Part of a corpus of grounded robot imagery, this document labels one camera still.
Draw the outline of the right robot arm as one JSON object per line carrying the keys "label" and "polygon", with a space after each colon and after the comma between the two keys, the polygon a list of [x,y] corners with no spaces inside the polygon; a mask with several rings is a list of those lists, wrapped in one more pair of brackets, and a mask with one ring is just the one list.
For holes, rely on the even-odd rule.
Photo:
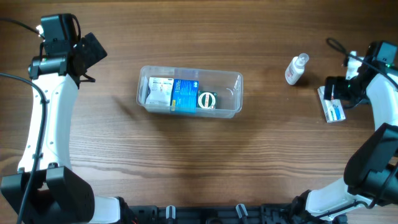
{"label": "right robot arm", "polygon": [[349,159],[342,178],[296,197],[289,217],[300,223],[332,222],[358,208],[397,203],[397,71],[385,68],[366,87],[374,134]]}

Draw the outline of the white Panadol box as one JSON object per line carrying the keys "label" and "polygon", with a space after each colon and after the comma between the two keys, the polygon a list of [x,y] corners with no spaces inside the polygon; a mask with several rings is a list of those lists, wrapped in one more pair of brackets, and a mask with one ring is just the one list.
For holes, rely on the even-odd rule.
{"label": "white Panadol box", "polygon": [[325,100],[325,87],[320,86],[317,90],[320,103],[323,108],[323,112],[325,114],[325,119],[327,123],[335,123],[344,121],[346,119],[345,113],[343,111],[343,107],[340,100],[335,100],[332,98],[331,100]]}

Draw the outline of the green round-label packet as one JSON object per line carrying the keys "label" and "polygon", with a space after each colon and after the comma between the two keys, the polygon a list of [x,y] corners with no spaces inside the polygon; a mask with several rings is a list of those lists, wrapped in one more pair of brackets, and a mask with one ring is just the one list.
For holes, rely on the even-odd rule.
{"label": "green round-label packet", "polygon": [[210,91],[199,91],[197,99],[197,107],[202,109],[213,110],[217,105],[218,94]]}

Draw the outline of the white dropper bottle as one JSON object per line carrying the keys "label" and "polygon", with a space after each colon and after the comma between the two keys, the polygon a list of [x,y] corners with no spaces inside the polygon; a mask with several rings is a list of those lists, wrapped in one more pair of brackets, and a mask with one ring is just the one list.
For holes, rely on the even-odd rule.
{"label": "white dropper bottle", "polygon": [[306,53],[301,53],[296,56],[289,63],[285,71],[285,79],[289,85],[295,85],[299,78],[305,71],[305,66],[309,61],[309,56]]}

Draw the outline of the white medicine box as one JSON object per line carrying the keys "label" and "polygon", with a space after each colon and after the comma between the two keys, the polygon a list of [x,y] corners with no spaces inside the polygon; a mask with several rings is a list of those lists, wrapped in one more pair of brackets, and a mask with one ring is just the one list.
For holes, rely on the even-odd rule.
{"label": "white medicine box", "polygon": [[169,106],[174,85],[173,78],[149,78],[149,95],[146,104]]}

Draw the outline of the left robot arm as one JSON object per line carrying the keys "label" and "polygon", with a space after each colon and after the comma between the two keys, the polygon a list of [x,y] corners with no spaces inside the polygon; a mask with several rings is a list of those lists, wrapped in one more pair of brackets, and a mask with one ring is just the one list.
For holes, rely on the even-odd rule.
{"label": "left robot arm", "polygon": [[106,56],[89,33],[79,41],[47,35],[33,58],[26,81],[34,97],[27,144],[17,173],[1,182],[18,223],[125,223],[133,215],[122,198],[95,196],[70,162],[80,78]]}

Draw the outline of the blue medicine box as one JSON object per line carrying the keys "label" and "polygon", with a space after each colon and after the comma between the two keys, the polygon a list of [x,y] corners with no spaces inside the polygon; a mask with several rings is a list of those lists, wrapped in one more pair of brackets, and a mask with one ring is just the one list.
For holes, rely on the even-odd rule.
{"label": "blue medicine box", "polygon": [[175,79],[170,110],[173,113],[196,113],[199,81]]}

